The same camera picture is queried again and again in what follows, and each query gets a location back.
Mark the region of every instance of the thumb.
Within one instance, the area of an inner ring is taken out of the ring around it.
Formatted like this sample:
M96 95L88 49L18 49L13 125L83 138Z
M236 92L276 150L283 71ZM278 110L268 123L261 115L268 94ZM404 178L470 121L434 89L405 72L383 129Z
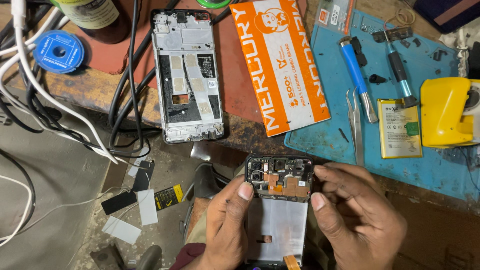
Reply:
M253 186L249 182L243 182L227 203L227 213L222 229L238 231L243 227L243 220L247 214L248 206L253 198Z
M352 232L346 227L342 216L327 197L315 192L311 200L318 227L332 246L351 244Z

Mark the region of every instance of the silicone mat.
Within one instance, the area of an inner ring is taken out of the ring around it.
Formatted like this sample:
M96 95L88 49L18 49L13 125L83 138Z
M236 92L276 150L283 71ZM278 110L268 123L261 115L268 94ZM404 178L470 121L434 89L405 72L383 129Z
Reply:
M368 61L361 71L376 112L378 98L402 97L388 62L386 44L376 43L369 33L382 30L382 25L382 20L354 11L351 36L358 37ZM332 119L287 133L285 145L325 159L355 164L345 99L347 89L353 90L354 85L338 45L342 37L341 34L316 25L311 41ZM420 41L418 47L413 42L416 38ZM408 48L400 41L394 41L393 44L404 61L416 98L420 98L420 86L425 79L458 76L458 59L454 50L418 35L406 41L410 43ZM433 54L439 49L446 51L447 55L443 54L439 61L435 61ZM371 74L392 80L379 85L370 84L367 78ZM476 186L480 186L479 170L469 172L464 156L471 157L469 161L472 162L477 153L476 147L463 149L463 153L458 148L441 150L422 147L423 158L382 159L378 123L367 123L361 114L365 167L369 171L460 199L478 199ZM339 128L350 143L342 137ZM474 164L469 165L471 169L475 168Z

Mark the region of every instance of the smartphone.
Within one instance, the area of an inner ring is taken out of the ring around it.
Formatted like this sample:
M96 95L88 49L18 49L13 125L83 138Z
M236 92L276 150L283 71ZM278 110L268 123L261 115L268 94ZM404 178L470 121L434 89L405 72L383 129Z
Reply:
M210 13L154 9L151 24L164 141L174 144L222 137Z
M294 255L302 266L313 184L312 158L249 155L245 181L254 189L246 222L246 264L285 266L283 257Z

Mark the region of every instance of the cartoon face logo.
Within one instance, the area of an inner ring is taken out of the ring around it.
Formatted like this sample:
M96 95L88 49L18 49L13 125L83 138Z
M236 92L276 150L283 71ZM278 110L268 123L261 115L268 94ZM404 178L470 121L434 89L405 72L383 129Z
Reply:
M255 26L264 34L283 32L288 27L289 19L285 11L272 8L259 12L255 16Z

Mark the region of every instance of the green sticker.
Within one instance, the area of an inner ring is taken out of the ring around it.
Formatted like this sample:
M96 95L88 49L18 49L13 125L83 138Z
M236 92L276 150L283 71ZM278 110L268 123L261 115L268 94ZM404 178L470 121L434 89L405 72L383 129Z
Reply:
M408 136L415 136L420 134L418 122L409 122L405 125L405 128L407 129Z

